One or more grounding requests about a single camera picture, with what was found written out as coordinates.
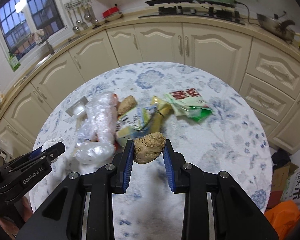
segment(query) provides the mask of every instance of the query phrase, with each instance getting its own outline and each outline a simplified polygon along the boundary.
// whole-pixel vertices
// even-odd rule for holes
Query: ginger root
[[[156,159],[162,152],[166,138],[160,132],[150,133],[134,140],[134,161],[145,164]]]
[[[137,105],[133,96],[127,96],[118,106],[118,116],[125,114]]]

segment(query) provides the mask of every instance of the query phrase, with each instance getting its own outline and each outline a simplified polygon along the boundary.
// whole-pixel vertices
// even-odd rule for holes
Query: power cord
[[[257,24],[257,23],[251,23],[251,22],[250,22],[250,10],[249,10],[248,6],[246,6],[244,3],[238,2],[238,1],[234,1],[234,3],[242,4],[242,5],[244,5],[244,6],[247,8],[247,10],[248,10],[248,23],[249,23],[249,24],[254,24],[254,25],[261,26],[260,24]]]

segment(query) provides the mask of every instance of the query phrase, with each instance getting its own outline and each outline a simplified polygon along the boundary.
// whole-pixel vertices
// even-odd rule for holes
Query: round table
[[[35,211],[55,187],[72,171],[95,172],[96,165],[78,163],[74,157],[76,118],[65,110],[82,96],[88,99],[103,91],[119,100],[133,95],[139,106],[149,106],[152,96],[196,88],[213,109],[202,123],[173,114],[161,132],[176,152],[203,171],[228,171],[262,212],[269,199],[272,164],[263,128],[244,99],[229,85],[200,69],[168,62],[123,66],[86,82],[66,97],[43,125],[34,149],[45,141],[63,138],[66,151],[52,163],[52,172],[31,191]],[[133,164],[130,185],[124,195],[113,194],[116,239],[180,239],[184,194],[173,194],[168,186],[162,155],[148,164]]]

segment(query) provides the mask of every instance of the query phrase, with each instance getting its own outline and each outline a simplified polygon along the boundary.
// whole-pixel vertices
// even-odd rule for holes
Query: cabinet door
[[[186,65],[207,71],[239,91],[252,38],[199,24],[183,24],[183,33]]]
[[[144,62],[184,64],[181,23],[137,24],[135,30]]]
[[[239,94],[249,106],[280,122],[294,100],[266,82],[245,74]]]
[[[34,86],[28,83],[13,100],[3,117],[18,133],[34,144],[42,125],[51,113],[52,108]]]
[[[40,71],[31,83],[48,105],[55,109],[84,80],[70,54],[65,52]]]
[[[300,149],[300,93],[268,140],[291,154]]]
[[[85,39],[69,52],[85,82],[119,66],[106,31]]]
[[[0,138],[9,144],[3,150],[6,150],[13,158],[32,151],[33,144],[17,132],[4,118],[0,120]]]
[[[296,99],[300,92],[300,63],[274,46],[253,38],[247,73]]]
[[[119,66],[143,62],[133,25],[107,30]]]
[[[263,128],[263,130],[266,133],[266,136],[268,136],[274,128],[277,127],[278,122],[270,118],[269,116],[266,116],[265,114],[257,111],[256,109],[252,109],[256,117],[259,119],[260,124]]]

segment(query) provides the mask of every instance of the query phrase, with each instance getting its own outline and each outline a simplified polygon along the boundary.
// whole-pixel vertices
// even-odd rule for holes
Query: cardboard box
[[[272,175],[271,192],[267,208],[273,208],[280,203],[287,179],[299,168],[297,165],[288,162],[283,167],[276,169]]]

